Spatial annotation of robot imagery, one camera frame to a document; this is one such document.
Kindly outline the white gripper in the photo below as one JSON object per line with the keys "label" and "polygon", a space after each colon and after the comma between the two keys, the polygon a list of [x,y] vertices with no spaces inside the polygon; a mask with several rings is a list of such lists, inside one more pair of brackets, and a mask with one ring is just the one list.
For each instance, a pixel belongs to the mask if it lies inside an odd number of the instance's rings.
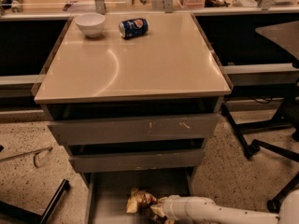
{"label": "white gripper", "polygon": [[174,208],[174,204],[178,199],[178,195],[171,195],[166,197],[162,203],[153,204],[150,209],[159,217],[167,217],[168,219],[179,220]]}

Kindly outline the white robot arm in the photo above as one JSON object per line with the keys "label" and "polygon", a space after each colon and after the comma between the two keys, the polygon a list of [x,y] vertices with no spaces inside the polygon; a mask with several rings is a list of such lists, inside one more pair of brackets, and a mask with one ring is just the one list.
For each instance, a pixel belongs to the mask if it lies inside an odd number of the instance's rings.
{"label": "white robot arm", "polygon": [[162,198],[150,209],[179,224],[299,224],[299,191],[291,192],[277,214],[218,206],[205,197]]}

